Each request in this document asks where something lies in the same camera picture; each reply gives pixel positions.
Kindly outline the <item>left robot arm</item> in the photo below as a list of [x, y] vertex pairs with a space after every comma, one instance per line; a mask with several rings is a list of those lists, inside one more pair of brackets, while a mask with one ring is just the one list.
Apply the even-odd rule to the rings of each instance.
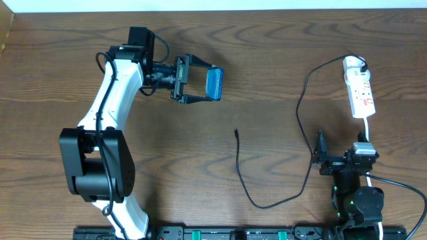
[[127, 43], [98, 52], [104, 74], [97, 96], [75, 128], [64, 128], [59, 147], [69, 191], [101, 210], [110, 228], [76, 228], [74, 239], [157, 239], [155, 227], [132, 193], [135, 164], [124, 129], [137, 93], [167, 89], [179, 103], [219, 101], [224, 70], [192, 54], [174, 63], [154, 61], [153, 31], [131, 27]]

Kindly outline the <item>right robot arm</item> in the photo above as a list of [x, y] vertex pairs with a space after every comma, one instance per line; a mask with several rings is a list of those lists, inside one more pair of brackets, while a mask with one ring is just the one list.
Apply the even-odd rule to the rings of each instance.
[[312, 163], [320, 165], [320, 175], [331, 175], [334, 179], [331, 199], [339, 218], [325, 234], [326, 239], [379, 238], [384, 192], [377, 187], [362, 186], [360, 182], [377, 158], [378, 152], [362, 132], [341, 157], [329, 155], [323, 133], [317, 134]]

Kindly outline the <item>blue Galaxy smartphone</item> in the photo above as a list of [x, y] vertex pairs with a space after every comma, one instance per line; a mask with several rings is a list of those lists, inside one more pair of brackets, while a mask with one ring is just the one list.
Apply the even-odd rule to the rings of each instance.
[[220, 101], [222, 98], [224, 70], [222, 68], [213, 68], [207, 70], [205, 96], [214, 101]]

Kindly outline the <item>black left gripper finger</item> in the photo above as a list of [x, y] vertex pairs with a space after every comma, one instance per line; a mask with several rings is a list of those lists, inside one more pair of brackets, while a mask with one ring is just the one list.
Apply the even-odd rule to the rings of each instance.
[[186, 104], [186, 105], [192, 104], [192, 103], [197, 103], [197, 102], [202, 102], [202, 101], [213, 101], [213, 99], [211, 99], [209, 97], [187, 95], [187, 94], [184, 94], [181, 98], [181, 102], [183, 104]]
[[214, 69], [217, 67], [216, 65], [205, 62], [204, 60], [193, 54], [189, 54], [189, 65], [194, 67], [203, 67], [207, 69]]

